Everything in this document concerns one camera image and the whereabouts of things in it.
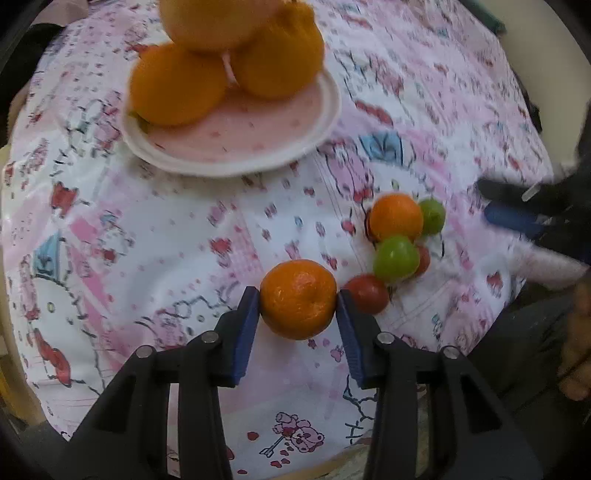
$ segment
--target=tablecloth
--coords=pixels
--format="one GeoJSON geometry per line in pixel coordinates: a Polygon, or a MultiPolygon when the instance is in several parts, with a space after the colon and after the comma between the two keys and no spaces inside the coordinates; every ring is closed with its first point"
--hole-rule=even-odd
{"type": "MultiPolygon", "coordinates": [[[[573,271],[533,261],[482,219],[483,173],[551,176],[497,39],[455,0],[312,5],[342,117],[315,152],[264,174],[167,174],[122,141],[129,71],[166,40],[155,1],[92,2],[41,59],[4,169],[2,244],[27,381],[65,438],[135,348],[186,344],[275,264],[315,260],[340,286],[370,271],[364,220],[384,193],[447,209],[425,241],[430,268],[390,287],[378,316],[412,346],[467,353],[519,290],[519,269],[573,271]]],[[[350,380],[335,322],[305,342],[261,322],[246,377],[220,390],[234,474],[269,478],[363,442],[375,402],[350,380]]],[[[174,401],[168,440],[177,472],[174,401]]]]}

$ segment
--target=white plate rim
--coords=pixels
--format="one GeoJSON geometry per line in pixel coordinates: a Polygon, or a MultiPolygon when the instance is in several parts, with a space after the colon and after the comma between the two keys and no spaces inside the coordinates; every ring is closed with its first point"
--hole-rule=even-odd
{"type": "Polygon", "coordinates": [[[324,69],[315,79],[320,86],[322,108],[316,118],[314,128],[300,140],[291,142],[279,149],[261,153],[248,160],[228,160],[219,163],[195,162],[177,158],[159,150],[147,139],[139,126],[138,118],[131,115],[129,102],[125,101],[125,111],[121,132],[129,149],[147,163],[164,171],[195,177],[224,178],[253,172],[280,168],[314,150],[326,140],[335,128],[341,113],[341,94],[339,85],[332,74],[324,69]]]}

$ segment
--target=human hand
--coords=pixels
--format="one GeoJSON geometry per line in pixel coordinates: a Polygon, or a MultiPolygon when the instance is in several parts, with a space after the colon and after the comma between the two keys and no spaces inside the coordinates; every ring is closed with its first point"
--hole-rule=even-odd
{"type": "MultiPolygon", "coordinates": [[[[562,348],[558,375],[564,375],[591,350],[591,284],[581,282],[574,291],[574,310],[567,322],[567,339],[562,348]]],[[[584,400],[591,393],[591,358],[558,385],[571,400],[584,400]]]]}

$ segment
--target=oval plate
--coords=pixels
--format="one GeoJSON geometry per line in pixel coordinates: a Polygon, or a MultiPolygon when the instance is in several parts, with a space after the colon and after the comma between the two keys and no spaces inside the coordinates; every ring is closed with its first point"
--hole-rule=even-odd
{"type": "Polygon", "coordinates": [[[230,89],[207,117],[182,127],[150,125],[127,102],[122,133],[135,155],[162,170],[231,177],[282,167],[314,150],[332,132],[340,105],[339,87],[324,70],[289,100],[230,89]]]}

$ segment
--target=citrus fruit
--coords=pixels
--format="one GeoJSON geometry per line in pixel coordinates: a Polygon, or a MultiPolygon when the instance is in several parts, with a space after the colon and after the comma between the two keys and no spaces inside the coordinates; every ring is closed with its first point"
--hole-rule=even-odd
{"type": "Polygon", "coordinates": [[[418,203],[423,212],[423,235],[435,235],[443,230],[445,208],[436,199],[426,199],[418,203]]]}
{"type": "Polygon", "coordinates": [[[343,288],[351,292],[359,311],[370,315],[381,312],[390,300],[384,282],[370,273],[351,278],[343,288]]]}
{"type": "Polygon", "coordinates": [[[374,274],[384,281],[409,277],[417,271],[421,255],[404,235],[394,235],[378,245],[374,274]]]}
{"type": "Polygon", "coordinates": [[[274,100],[292,96],[322,69],[324,40],[312,7],[285,4],[245,44],[230,52],[238,85],[246,92],[274,100]]]}
{"type": "Polygon", "coordinates": [[[261,315],[273,332],[305,340],[328,327],[335,313],[336,282],[312,260],[291,260],[261,282],[261,315]]]}
{"type": "Polygon", "coordinates": [[[380,242],[393,235],[405,235],[414,241],[423,231],[421,207],[405,193],[382,196],[369,213],[369,230],[380,242]]]}
{"type": "Polygon", "coordinates": [[[178,45],[221,52],[244,42],[282,4],[282,0],[160,0],[160,18],[178,45]]]}
{"type": "Polygon", "coordinates": [[[219,56],[168,43],[142,54],[131,72],[129,98],[141,118],[168,127],[203,118],[223,99],[227,86],[219,56]]]}
{"type": "Polygon", "coordinates": [[[413,277],[421,276],[427,271],[429,265],[431,265],[431,254],[429,253],[429,250],[422,245],[417,245],[417,250],[421,258],[418,263],[417,271],[413,273],[413,277]]]}

